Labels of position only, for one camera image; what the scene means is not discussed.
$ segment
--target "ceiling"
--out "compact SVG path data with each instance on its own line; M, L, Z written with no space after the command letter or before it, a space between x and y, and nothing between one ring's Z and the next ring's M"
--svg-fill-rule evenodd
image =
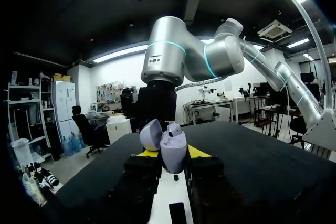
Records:
M325 55L327 56L327 58L329 57L335 57L336 55L336 48L334 46L334 44L327 44L324 46L324 51L326 52ZM288 58L296 63L301 63L301 62L307 62L308 59L303 56L303 54L309 54L314 60L319 60L320 59L320 55L317 51L317 48L311 48L305 51L301 51L298 53L295 53L293 55L290 55Z
M332 30L313 0L303 5L322 42L332 43ZM10 0L8 6L11 51L65 65L146 41L155 20L165 15L184 19L195 36L213 36L221 19L232 17L244 25L247 40L279 48L286 56L315 47L290 0ZM274 19L293 33L268 45L257 31ZM309 43L287 48L306 37Z

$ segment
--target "white box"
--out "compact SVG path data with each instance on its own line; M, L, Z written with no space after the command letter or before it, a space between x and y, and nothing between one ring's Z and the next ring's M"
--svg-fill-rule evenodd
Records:
M132 133L129 119L124 119L123 121L116 123L107 123L106 129L109 135L110 144L113 144L116 140L128 133Z

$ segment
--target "trash bin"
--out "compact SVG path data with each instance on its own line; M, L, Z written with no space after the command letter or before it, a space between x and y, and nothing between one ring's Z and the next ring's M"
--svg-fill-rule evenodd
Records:
M26 138L20 138L11 142L11 147L14 149L16 158L19 164L26 165L27 163L33 163L33 157L29 149L29 140Z
M107 133L109 135L110 144L113 144L116 140L122 136L132 133L131 123L125 116L110 116L106 123Z

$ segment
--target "lavender plastic object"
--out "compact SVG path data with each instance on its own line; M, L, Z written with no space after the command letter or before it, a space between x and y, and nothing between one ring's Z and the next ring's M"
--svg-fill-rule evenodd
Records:
M177 174L184 169L184 157L187 153L187 140L183 131L170 137L165 131L160 142L161 155L166 169L171 174Z
M181 126L177 123L172 123L167 126L169 136L177 136L181 133Z
M157 119L150 121L140 132L140 142L149 151L160 149L162 128Z

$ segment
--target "white refrigerator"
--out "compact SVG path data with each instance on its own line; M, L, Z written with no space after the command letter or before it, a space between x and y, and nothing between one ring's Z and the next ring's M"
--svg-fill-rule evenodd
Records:
M63 140L63 136L68 138L72 132L78 135L79 129L72 119L72 107L76 106L75 84L72 82L56 81L54 82L52 92L61 141Z

